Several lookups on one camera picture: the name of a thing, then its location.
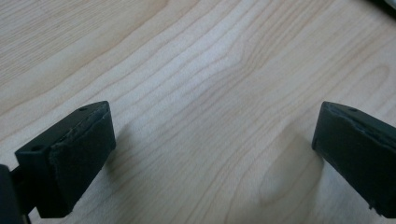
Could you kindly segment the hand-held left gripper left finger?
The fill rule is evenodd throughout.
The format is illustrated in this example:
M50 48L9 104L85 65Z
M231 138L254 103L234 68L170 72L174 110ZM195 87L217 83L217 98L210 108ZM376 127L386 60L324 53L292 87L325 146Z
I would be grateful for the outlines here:
M70 214L115 147L107 101L85 105L52 125L15 152L22 212Z

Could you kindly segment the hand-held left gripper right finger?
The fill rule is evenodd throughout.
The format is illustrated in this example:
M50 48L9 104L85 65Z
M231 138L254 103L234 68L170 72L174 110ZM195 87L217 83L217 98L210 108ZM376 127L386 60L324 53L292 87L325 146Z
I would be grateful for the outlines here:
M312 148L380 216L396 218L396 128L354 107L324 102Z

